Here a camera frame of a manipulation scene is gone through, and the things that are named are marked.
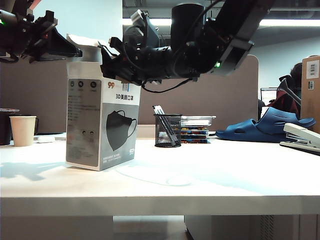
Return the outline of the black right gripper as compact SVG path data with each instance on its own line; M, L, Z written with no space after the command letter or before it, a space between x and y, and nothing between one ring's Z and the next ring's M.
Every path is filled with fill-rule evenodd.
M157 28L153 25L133 24L123 33L123 42L117 37L109 39L109 46L119 52L111 56L101 46L103 77L141 86L144 82L171 79L172 50L161 45Z

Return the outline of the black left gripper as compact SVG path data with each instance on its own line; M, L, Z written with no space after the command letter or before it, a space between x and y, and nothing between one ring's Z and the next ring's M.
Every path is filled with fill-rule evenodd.
M46 10L43 17L38 17L31 25L31 39L22 58L28 58L32 63L82 57L83 52L57 31L57 24L58 20L51 10Z

